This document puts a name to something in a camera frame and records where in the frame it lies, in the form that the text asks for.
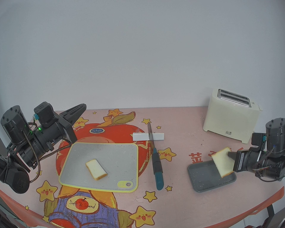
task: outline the pink table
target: pink table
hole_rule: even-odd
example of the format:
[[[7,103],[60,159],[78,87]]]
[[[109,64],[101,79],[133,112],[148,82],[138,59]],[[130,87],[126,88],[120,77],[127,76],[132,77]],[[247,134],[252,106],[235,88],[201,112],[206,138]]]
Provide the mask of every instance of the pink table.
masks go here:
[[[282,198],[284,187],[280,182],[265,183],[252,173],[241,172],[236,174],[237,180],[232,184],[204,193],[195,192],[187,173],[189,164],[210,160],[214,151],[227,146],[233,151],[250,147],[203,131],[206,112],[207,107],[87,110],[75,123],[74,130],[80,141],[126,143],[133,142],[132,132],[147,132],[147,123],[151,121],[154,132],[165,133],[163,141],[156,141],[164,171],[165,188],[161,191],[156,190],[151,161],[148,164],[147,141],[133,142],[139,146],[140,158],[139,187],[133,193],[62,187],[58,173],[68,152],[62,151],[41,163],[42,173],[28,192],[19,195],[1,183],[0,196],[29,226],[57,224],[65,228],[85,228],[104,221],[106,227],[229,227]],[[91,129],[94,128],[104,132],[93,134]],[[36,170],[31,171],[30,178],[35,175]],[[65,201],[75,196],[91,198],[90,203],[97,202],[98,209],[91,212],[68,208]]]

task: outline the toaster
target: toaster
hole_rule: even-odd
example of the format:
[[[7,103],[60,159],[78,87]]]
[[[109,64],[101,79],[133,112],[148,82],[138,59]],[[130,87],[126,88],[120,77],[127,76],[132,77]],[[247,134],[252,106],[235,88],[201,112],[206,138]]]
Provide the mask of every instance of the toaster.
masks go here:
[[[246,96],[214,89],[203,130],[248,143],[260,111],[259,105]]]

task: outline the white wall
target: white wall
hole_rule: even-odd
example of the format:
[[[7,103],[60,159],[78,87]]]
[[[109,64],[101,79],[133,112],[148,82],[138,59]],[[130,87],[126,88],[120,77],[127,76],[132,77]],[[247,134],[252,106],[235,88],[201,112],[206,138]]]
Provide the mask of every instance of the white wall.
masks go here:
[[[0,112],[255,99],[285,117],[285,1],[0,1]],[[4,143],[8,139],[1,129]]]

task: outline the knife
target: knife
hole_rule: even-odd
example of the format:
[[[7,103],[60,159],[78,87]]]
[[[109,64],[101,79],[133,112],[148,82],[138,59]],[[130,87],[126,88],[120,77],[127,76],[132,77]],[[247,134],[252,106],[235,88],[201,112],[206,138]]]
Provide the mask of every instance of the knife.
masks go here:
[[[161,190],[164,187],[163,174],[162,174],[163,171],[162,171],[161,161],[159,158],[159,153],[157,152],[154,146],[150,123],[147,124],[147,129],[148,129],[148,134],[149,134],[149,143],[150,143],[151,154],[152,154],[151,156],[152,167],[153,167],[153,174],[155,176],[156,188],[157,190]]]

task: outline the cutting board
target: cutting board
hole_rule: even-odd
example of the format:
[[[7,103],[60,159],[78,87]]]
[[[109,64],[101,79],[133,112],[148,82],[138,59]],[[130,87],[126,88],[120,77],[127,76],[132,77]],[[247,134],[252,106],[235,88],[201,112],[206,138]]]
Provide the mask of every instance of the cutting board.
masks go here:
[[[104,192],[133,192],[138,187],[139,149],[133,143],[74,143],[59,182],[74,188]],[[108,174],[95,180],[86,162],[96,159]]]

